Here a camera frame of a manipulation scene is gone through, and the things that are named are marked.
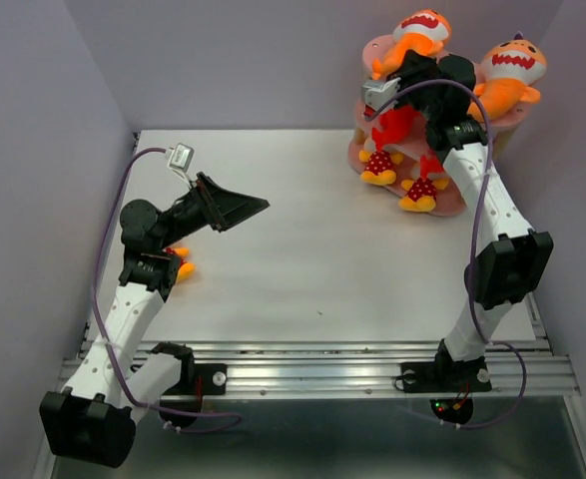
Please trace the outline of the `orange shark plush facing camera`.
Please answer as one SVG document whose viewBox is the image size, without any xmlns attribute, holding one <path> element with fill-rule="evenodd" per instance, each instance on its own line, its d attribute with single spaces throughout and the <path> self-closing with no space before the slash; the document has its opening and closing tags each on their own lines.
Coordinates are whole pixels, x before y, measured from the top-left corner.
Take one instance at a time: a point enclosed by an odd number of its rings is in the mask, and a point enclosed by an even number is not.
<svg viewBox="0 0 586 479">
<path fill-rule="evenodd" d="M 371 79 L 379 80 L 397 70 L 409 51 L 429 58 L 444 50 L 452 28 L 439 12 L 422 9 L 408 15 L 393 30 L 393 43 L 371 64 Z"/>
</svg>

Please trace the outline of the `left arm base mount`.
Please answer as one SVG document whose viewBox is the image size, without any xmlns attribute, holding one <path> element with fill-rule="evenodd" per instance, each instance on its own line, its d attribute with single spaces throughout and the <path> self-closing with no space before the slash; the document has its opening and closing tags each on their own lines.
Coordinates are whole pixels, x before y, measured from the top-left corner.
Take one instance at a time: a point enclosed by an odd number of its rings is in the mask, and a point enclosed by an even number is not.
<svg viewBox="0 0 586 479">
<path fill-rule="evenodd" d="M 194 377 L 188 384 L 177 384 L 166 391 L 170 400 L 162 399 L 161 407 L 201 413 L 204 399 L 223 396 L 227 390 L 228 367 L 224 363 L 196 364 Z"/>
</svg>

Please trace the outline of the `red shark plush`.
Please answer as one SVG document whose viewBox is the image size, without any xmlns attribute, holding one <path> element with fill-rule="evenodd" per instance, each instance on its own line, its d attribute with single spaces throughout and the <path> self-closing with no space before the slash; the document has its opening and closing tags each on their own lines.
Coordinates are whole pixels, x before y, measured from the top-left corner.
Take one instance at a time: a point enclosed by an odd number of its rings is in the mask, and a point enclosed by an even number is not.
<svg viewBox="0 0 586 479">
<path fill-rule="evenodd" d="M 448 174 L 436 156 L 422 155 L 419 159 L 419 176 L 424 180 L 447 179 Z"/>
<path fill-rule="evenodd" d="M 409 105 L 383 113 L 378 127 L 371 130 L 371 138 L 377 151 L 386 145 L 400 144 L 409 134 L 420 114 Z"/>
</svg>

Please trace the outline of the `red shark plush front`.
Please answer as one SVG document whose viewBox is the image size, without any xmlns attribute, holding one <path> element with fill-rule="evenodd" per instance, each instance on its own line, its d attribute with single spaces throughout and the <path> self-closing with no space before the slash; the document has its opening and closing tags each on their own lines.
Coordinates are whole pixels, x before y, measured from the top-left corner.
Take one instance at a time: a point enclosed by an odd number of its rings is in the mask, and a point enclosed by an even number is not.
<svg viewBox="0 0 586 479">
<path fill-rule="evenodd" d="M 448 174 L 436 156 L 422 155 L 419 159 L 419 176 L 424 180 L 447 179 Z"/>
</svg>

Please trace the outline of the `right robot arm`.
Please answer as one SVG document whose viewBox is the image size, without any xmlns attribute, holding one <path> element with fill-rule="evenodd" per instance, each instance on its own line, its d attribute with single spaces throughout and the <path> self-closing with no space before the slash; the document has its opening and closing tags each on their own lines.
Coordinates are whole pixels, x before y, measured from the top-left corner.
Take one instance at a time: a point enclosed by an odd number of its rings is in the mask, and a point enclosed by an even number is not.
<svg viewBox="0 0 586 479">
<path fill-rule="evenodd" d="M 495 168 L 492 126 L 477 95 L 473 64 L 456 55 L 436 60 L 409 50 L 392 80 L 393 102 L 423 115 L 428 147 L 474 212 L 463 274 L 467 298 L 434 358 L 402 363 L 401 388 L 486 392 L 486 349 L 501 320 L 538 286 L 554 242 L 522 215 Z"/>
</svg>

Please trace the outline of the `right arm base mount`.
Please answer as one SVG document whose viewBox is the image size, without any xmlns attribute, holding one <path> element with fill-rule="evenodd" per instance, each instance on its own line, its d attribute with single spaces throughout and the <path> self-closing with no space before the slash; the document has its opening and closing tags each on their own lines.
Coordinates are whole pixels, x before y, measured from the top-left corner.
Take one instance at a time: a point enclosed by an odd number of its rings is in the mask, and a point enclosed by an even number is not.
<svg viewBox="0 0 586 479">
<path fill-rule="evenodd" d="M 465 425 L 474 413 L 473 393 L 492 390 L 485 362 L 451 366 L 431 362 L 404 362 L 393 386 L 407 394 L 427 394 L 435 417 L 443 422 Z"/>
</svg>

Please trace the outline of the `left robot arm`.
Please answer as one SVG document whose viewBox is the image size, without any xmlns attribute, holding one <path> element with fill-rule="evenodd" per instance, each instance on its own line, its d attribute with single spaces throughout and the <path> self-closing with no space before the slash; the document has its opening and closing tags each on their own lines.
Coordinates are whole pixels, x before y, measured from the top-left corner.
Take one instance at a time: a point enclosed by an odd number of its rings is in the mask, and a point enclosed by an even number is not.
<svg viewBox="0 0 586 479">
<path fill-rule="evenodd" d="M 158 409 L 161 396 L 194 385 L 193 351 L 177 343 L 157 344 L 144 365 L 130 369 L 184 265 L 173 245 L 205 227 L 223 233 L 269 205 L 199 173 L 164 211 L 143 199 L 122 207 L 123 267 L 109 312 L 94 314 L 98 337 L 61 390 L 47 392 L 39 406 L 54 455 L 117 468 L 133 447 L 138 423 Z"/>
</svg>

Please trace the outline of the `orange shark plush back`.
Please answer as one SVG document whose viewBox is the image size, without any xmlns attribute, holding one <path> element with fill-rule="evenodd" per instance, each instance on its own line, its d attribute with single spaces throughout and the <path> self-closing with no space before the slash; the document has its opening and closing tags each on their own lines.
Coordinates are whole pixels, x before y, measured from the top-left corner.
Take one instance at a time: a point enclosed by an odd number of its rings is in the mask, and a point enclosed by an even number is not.
<svg viewBox="0 0 586 479">
<path fill-rule="evenodd" d="M 520 32 L 493 47 L 479 65 L 483 81 L 473 93 L 489 121 L 506 115 L 519 103 L 538 104 L 541 93 L 534 87 L 547 71 L 547 60 L 540 48 Z"/>
</svg>

